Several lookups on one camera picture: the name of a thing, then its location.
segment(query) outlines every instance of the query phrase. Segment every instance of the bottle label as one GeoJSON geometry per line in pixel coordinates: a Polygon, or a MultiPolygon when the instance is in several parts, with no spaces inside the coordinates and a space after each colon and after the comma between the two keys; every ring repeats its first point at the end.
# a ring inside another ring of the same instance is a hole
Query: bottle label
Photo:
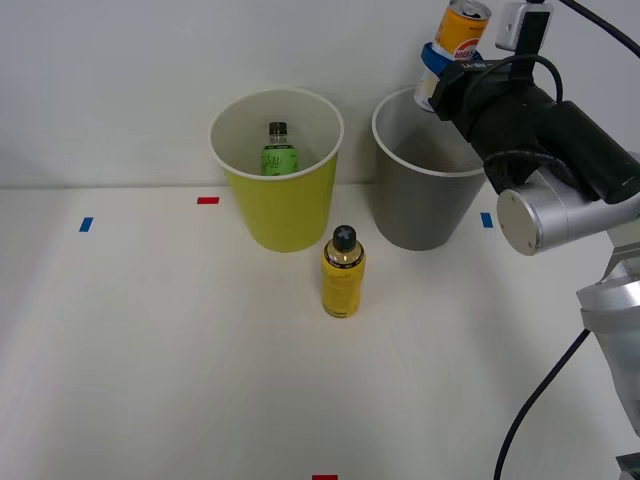
{"type": "Polygon", "coordinates": [[[267,145],[262,151],[262,175],[289,175],[298,171],[298,151],[292,145],[267,145]]]}
{"type": "Polygon", "coordinates": [[[353,315],[360,305],[360,287],[364,276],[364,251],[349,265],[336,264],[325,254],[322,258],[322,302],[325,310],[334,316],[353,315]]]}

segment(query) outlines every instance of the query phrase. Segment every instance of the black cable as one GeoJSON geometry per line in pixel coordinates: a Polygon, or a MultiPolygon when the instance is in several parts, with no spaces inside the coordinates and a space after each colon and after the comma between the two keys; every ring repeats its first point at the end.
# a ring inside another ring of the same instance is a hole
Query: black cable
{"type": "Polygon", "coordinates": [[[621,44],[623,44],[625,47],[631,50],[636,55],[636,57],[640,58],[640,45],[638,45],[636,42],[631,40],[631,38],[629,38],[628,35],[625,35],[616,27],[614,27],[609,22],[607,22],[605,19],[603,19],[602,17],[599,17],[598,15],[593,13],[591,10],[589,10],[587,7],[579,4],[575,0],[559,0],[559,1],[564,3],[567,7],[571,8],[572,10],[578,12],[587,20],[591,20],[593,23],[598,25],[605,32],[607,32],[609,35],[611,35],[613,38],[615,38],[621,44]]]}
{"type": "Polygon", "coordinates": [[[468,98],[472,98],[473,97],[472,93],[478,88],[480,83],[489,75],[491,75],[493,72],[495,72],[498,68],[503,67],[505,65],[509,65],[511,63],[525,61],[525,60],[526,61],[533,60],[534,62],[547,67],[547,69],[551,72],[551,75],[553,76],[553,80],[556,82],[556,103],[562,102],[562,97],[564,95],[564,88],[562,87],[562,77],[560,77],[560,72],[558,71],[556,66],[551,62],[551,60],[543,57],[542,55],[537,55],[535,53],[525,53],[522,55],[512,55],[510,57],[503,58],[502,60],[500,60],[497,63],[494,63],[489,68],[484,70],[481,74],[479,74],[478,77],[475,79],[475,81],[471,85],[469,85],[468,90],[465,92],[463,103],[466,103],[468,98]]]}
{"type": "Polygon", "coordinates": [[[576,338],[575,341],[571,344],[569,350],[567,350],[560,361],[556,363],[556,365],[551,369],[542,383],[538,386],[538,388],[536,388],[536,391],[533,392],[533,395],[529,397],[529,399],[525,402],[525,404],[518,412],[516,419],[511,424],[511,428],[509,429],[509,432],[507,433],[507,436],[502,443],[500,455],[498,455],[498,463],[496,464],[496,471],[493,474],[493,480],[500,480],[500,477],[502,475],[502,467],[504,466],[504,461],[507,459],[507,453],[509,453],[509,447],[511,447],[513,437],[515,437],[516,432],[518,431],[518,427],[520,427],[520,424],[524,420],[524,417],[527,415],[527,413],[529,413],[529,410],[531,410],[533,404],[536,403],[536,400],[538,400],[540,395],[542,395],[542,393],[547,389],[549,384],[553,382],[553,379],[556,378],[558,373],[560,373],[560,370],[562,370],[562,368],[567,364],[571,357],[573,357],[573,354],[576,353],[578,348],[580,348],[580,345],[584,343],[590,333],[591,332],[589,330],[585,329],[580,335],[578,335],[578,338],[576,338]]]}

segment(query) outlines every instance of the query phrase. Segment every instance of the black bottle cap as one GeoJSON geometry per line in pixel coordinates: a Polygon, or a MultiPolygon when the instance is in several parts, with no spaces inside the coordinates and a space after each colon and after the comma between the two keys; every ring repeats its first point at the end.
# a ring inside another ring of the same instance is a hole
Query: black bottle cap
{"type": "Polygon", "coordinates": [[[350,252],[356,248],[356,231],[349,225],[340,225],[333,231],[333,247],[339,252],[350,252]]]}
{"type": "Polygon", "coordinates": [[[269,124],[269,135],[286,135],[287,124],[285,122],[271,122],[269,124]]]}

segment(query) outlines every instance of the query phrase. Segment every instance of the white wall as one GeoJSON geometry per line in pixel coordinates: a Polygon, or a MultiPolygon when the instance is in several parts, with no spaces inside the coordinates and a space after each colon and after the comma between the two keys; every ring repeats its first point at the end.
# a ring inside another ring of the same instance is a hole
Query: white wall
{"type": "MultiPolygon", "coordinates": [[[[497,14],[505,0],[487,3],[497,14]]],[[[445,4],[4,0],[0,185],[222,183],[208,151],[210,119],[274,84],[336,103],[347,124],[338,180],[367,180],[369,117],[384,95],[419,78],[421,46],[445,4]]],[[[585,4],[640,40],[637,0],[585,4]]],[[[481,44],[485,57],[506,55],[493,48],[496,24],[481,44]]],[[[542,53],[559,66],[568,99],[640,150],[640,60],[557,2],[542,53]]]]}

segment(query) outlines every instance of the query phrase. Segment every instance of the red tape marker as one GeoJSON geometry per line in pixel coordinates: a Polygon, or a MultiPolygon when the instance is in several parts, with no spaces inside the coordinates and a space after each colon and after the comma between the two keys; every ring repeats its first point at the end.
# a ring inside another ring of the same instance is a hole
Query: red tape marker
{"type": "Polygon", "coordinates": [[[217,205],[220,197],[198,197],[198,205],[217,205]]]}

